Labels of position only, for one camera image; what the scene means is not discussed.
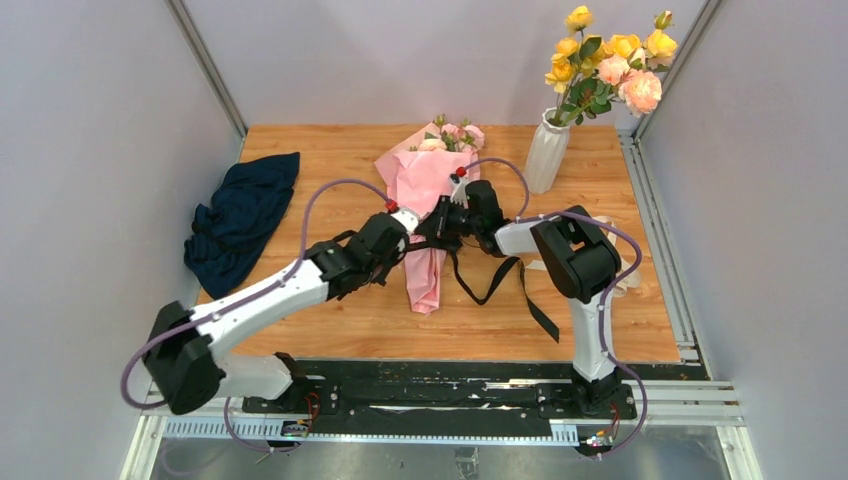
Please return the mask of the black printed ribbon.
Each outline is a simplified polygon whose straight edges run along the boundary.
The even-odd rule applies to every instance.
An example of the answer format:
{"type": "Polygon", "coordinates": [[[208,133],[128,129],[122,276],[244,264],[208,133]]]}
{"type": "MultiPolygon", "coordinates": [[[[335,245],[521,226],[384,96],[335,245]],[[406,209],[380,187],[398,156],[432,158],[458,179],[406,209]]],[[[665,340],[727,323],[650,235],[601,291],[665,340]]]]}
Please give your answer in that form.
{"type": "Polygon", "coordinates": [[[544,311],[530,298],[527,292],[527,284],[526,284],[526,265],[524,261],[516,256],[507,257],[495,270],[491,281],[489,282],[488,289],[486,293],[480,297],[475,294],[473,289],[467,284],[465,279],[462,277],[460,272],[460,263],[458,256],[458,248],[448,247],[447,249],[441,248],[439,245],[436,245],[430,241],[422,241],[412,243],[408,248],[407,252],[416,252],[419,250],[425,249],[436,249],[442,250],[447,253],[448,258],[451,260],[452,269],[454,278],[457,281],[458,285],[462,288],[462,290],[469,296],[471,300],[473,300],[478,306],[486,305],[491,297],[496,293],[498,288],[501,286],[502,282],[506,279],[506,276],[514,269],[518,270],[518,282],[520,285],[520,291],[523,295],[523,298],[526,302],[529,314],[533,318],[533,320],[546,332],[546,334],[555,342],[560,342],[560,329],[556,325],[556,323],[544,313],[544,311]]]}

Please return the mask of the pink paper flower wrap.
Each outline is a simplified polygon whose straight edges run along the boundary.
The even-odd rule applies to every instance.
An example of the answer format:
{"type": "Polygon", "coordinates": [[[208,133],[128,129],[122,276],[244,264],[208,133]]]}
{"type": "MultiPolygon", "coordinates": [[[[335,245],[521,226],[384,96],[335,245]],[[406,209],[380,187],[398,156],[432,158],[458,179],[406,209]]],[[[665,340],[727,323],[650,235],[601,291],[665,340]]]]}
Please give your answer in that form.
{"type": "MultiPolygon", "coordinates": [[[[425,218],[439,198],[453,192],[450,175],[478,159],[485,135],[480,129],[448,124],[446,131],[457,136],[469,133],[472,144],[457,152],[434,146],[439,127],[429,123],[375,161],[386,184],[388,196],[399,205],[425,218]]],[[[422,249],[404,258],[406,289],[411,311],[428,315],[440,307],[441,276],[447,253],[422,249]]]]}

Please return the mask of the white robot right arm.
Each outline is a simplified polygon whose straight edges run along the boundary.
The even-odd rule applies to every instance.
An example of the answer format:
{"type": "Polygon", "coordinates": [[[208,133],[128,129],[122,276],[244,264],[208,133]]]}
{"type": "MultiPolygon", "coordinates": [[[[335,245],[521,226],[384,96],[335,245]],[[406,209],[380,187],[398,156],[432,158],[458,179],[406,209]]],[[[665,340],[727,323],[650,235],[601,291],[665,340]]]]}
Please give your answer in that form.
{"type": "Polygon", "coordinates": [[[452,195],[443,195],[415,230],[421,248],[445,251],[454,265],[466,237],[474,237],[486,254],[502,259],[486,293],[476,295],[462,276],[455,278],[477,304],[486,304],[506,275],[525,273],[524,254],[538,253],[557,291],[570,309],[575,358],[571,403],[584,417],[596,417],[611,403],[621,384],[619,368],[608,358],[611,328],[600,318],[607,306],[605,290],[613,284],[623,261],[598,221],[581,206],[566,217],[510,221],[503,214],[491,183],[468,182],[454,176],[452,195]]]}

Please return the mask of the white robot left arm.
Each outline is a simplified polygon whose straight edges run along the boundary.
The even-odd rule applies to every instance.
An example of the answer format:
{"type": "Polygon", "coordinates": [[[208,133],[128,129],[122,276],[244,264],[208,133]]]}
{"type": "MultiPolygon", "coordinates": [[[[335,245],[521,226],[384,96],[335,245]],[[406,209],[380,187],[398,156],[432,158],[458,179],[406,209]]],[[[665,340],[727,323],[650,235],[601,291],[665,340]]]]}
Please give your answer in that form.
{"type": "Polygon", "coordinates": [[[255,285],[187,309],[174,301],[157,313],[141,360],[175,415],[222,397],[268,399],[283,413],[298,411],[306,386],[281,354],[239,355],[234,348],[277,321],[383,285],[420,223],[407,208],[371,216],[350,235],[314,244],[303,257],[255,285]]]}

